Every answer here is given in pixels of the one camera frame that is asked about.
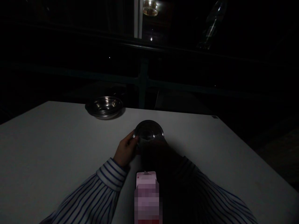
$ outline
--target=stainless steel bowl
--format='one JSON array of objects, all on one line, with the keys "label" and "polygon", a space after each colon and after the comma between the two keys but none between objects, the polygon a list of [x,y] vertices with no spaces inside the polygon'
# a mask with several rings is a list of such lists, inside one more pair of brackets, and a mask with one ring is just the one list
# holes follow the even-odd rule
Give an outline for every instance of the stainless steel bowl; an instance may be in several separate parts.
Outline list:
[{"label": "stainless steel bowl", "polygon": [[123,103],[113,96],[102,96],[85,105],[87,112],[98,119],[110,119],[122,110]]},{"label": "stainless steel bowl", "polygon": [[139,138],[150,141],[157,135],[164,136],[164,132],[161,126],[155,121],[144,120],[140,122],[135,128],[133,138],[135,136],[139,136]]}]

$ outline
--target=person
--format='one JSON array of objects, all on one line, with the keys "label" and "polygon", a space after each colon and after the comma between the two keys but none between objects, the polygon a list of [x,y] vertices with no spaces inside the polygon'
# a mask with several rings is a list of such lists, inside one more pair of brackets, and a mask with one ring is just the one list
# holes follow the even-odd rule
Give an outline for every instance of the person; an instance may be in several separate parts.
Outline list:
[{"label": "person", "polygon": [[[120,141],[113,158],[41,223],[111,223],[127,175],[125,167],[138,143],[133,133]],[[240,198],[213,183],[188,158],[176,153],[163,136],[142,146],[141,161],[145,169],[156,171],[164,223],[257,223]]]}]

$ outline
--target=shirt sleeve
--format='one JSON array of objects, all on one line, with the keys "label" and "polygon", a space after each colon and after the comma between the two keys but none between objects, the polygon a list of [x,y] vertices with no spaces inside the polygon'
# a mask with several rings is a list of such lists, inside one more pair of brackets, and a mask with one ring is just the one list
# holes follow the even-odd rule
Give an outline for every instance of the shirt sleeve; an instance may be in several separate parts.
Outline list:
[{"label": "shirt sleeve", "polygon": [[41,224],[111,223],[126,175],[110,158]]},{"label": "shirt sleeve", "polygon": [[173,173],[176,181],[190,192],[194,220],[199,223],[257,224],[247,205],[237,196],[219,187],[184,157]]}]

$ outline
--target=white table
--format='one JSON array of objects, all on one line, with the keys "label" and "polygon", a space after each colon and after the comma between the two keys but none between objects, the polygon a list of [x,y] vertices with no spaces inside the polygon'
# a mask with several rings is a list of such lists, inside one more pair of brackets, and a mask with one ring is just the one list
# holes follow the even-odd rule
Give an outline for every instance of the white table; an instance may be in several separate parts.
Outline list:
[{"label": "white table", "polygon": [[[259,223],[298,220],[299,194],[220,119],[126,108],[119,118],[98,120],[83,104],[47,102],[0,126],[1,223],[40,222],[147,119],[161,125],[166,140],[181,155],[243,199]],[[133,223],[139,170],[137,156],[112,223]]]}]

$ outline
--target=person's left hand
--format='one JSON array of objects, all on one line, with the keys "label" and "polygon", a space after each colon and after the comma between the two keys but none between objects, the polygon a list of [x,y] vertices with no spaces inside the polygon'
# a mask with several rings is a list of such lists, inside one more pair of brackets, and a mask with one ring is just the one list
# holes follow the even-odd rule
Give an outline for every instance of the person's left hand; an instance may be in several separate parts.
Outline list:
[{"label": "person's left hand", "polygon": [[120,141],[116,153],[113,157],[114,161],[121,167],[125,167],[132,159],[134,149],[138,142],[138,136],[131,139],[134,134],[134,130]]}]

